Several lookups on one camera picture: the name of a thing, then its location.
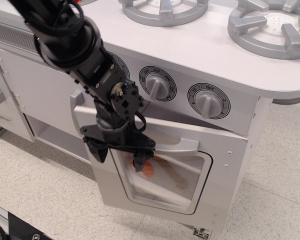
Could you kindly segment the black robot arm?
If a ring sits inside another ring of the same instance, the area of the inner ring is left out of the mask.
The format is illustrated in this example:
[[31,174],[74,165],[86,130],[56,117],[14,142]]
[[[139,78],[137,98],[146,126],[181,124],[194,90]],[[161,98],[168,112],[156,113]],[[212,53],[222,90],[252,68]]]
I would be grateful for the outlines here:
[[143,97],[106,51],[80,5],[74,0],[14,0],[12,5],[33,32],[43,60],[93,97],[96,123],[80,128],[91,154],[103,163],[109,149],[132,153],[135,170],[142,171],[156,147],[135,124],[135,118],[143,119]]

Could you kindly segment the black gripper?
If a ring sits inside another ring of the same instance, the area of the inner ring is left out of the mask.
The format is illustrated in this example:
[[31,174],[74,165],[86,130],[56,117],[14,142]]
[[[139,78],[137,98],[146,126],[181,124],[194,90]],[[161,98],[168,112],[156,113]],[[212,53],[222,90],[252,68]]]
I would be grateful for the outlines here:
[[94,158],[104,163],[108,149],[133,153],[133,166],[141,172],[149,158],[155,155],[156,143],[141,132],[132,130],[130,125],[117,129],[103,129],[99,125],[86,125],[80,128],[83,141]]

